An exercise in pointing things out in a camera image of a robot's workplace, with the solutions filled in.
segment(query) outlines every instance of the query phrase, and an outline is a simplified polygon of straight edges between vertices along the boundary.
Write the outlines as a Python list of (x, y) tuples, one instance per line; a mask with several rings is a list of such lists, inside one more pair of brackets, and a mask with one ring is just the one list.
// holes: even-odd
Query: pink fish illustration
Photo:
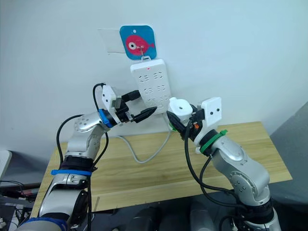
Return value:
[(142, 37), (138, 35), (130, 35), (126, 39), (126, 47), (128, 51), (133, 55), (142, 55), (142, 52), (146, 53), (149, 47), (155, 47), (154, 44), (148, 44)]

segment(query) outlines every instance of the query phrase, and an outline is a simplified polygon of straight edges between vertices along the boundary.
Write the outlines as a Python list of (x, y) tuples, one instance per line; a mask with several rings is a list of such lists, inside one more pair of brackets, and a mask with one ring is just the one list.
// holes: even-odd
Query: white power strip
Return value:
[(171, 92), (164, 60), (156, 59), (133, 64), (130, 71), (137, 81), (145, 105), (157, 106), (154, 114), (166, 112)]

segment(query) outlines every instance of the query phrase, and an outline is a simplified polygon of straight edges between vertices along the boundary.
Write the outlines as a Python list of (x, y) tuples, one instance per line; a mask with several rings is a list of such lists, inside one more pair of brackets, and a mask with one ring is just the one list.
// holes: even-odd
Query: white cable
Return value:
[(166, 124), (167, 124), (169, 133), (168, 133), (168, 135), (167, 135), (165, 141), (163, 142), (162, 146), (160, 146), (160, 148), (159, 148), (152, 156), (150, 156), (150, 157), (149, 157), (148, 159), (146, 159), (146, 160), (141, 161), (141, 160), (138, 159), (138, 157), (136, 156), (135, 151), (133, 150), (133, 148), (131, 147), (131, 145), (130, 145), (130, 143), (129, 143), (129, 141), (128, 141), (127, 139), (125, 139), (123, 136), (115, 136), (115, 137), (117, 137), (117, 138), (122, 139), (122, 140), (127, 144), (128, 148), (130, 149), (131, 153), (133, 154), (133, 157), (134, 157), (135, 161), (138, 162), (139, 164), (144, 164), (144, 163), (147, 163), (148, 161), (152, 160), (152, 159), (163, 149), (163, 147), (165, 146), (165, 144), (166, 144), (167, 141), (169, 140), (170, 135), (171, 135), (171, 131), (170, 131), (170, 129), (169, 129), (168, 122), (167, 122), (167, 120), (166, 120), (166, 118), (165, 118), (164, 115), (163, 115), (163, 118), (164, 118), (164, 121), (165, 121)]
[[(95, 214), (93, 213), (93, 214), (92, 214), (91, 223), (92, 223), (92, 221), (94, 220), (94, 216), (95, 216)], [(86, 231), (87, 227), (88, 227), (88, 223), (87, 223), (86, 227), (83, 229), (83, 231)]]

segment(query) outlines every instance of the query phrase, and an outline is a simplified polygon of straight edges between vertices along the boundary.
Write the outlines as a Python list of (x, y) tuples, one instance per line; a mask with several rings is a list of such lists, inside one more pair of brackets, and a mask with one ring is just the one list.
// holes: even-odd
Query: blue band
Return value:
[(64, 173), (64, 174), (77, 174), (77, 175), (83, 175), (83, 176), (91, 176), (92, 172), (88, 172), (88, 171), (79, 171), (79, 170), (70, 170), (70, 169), (63, 169), (63, 170), (51, 170), (51, 174), (57, 175), (60, 173)]
[(105, 116), (103, 110), (99, 109), (98, 112), (100, 113), (103, 123), (106, 124), (108, 128), (112, 128), (112, 124), (110, 123), (109, 119), (107, 119), (107, 117)]
[(26, 221), (24, 224), (27, 224), (29, 222), (33, 222), (33, 221), (49, 221), (52, 222), (56, 225), (58, 225), (61, 229), (61, 231), (66, 231), (67, 230), (67, 223), (65, 220), (59, 220), (59, 219), (53, 219), (53, 218), (30, 218), (28, 221)]

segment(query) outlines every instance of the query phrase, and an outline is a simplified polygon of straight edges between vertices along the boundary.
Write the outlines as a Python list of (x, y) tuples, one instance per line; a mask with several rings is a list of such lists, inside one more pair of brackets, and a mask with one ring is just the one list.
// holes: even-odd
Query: power outlet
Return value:
[(145, 105), (156, 106), (154, 114), (166, 112), (171, 92), (164, 60), (157, 59), (133, 64), (130, 71), (138, 84)]
[(207, 127), (211, 127), (222, 118), (221, 98), (213, 97), (201, 103), (201, 108), (205, 111), (205, 122)]

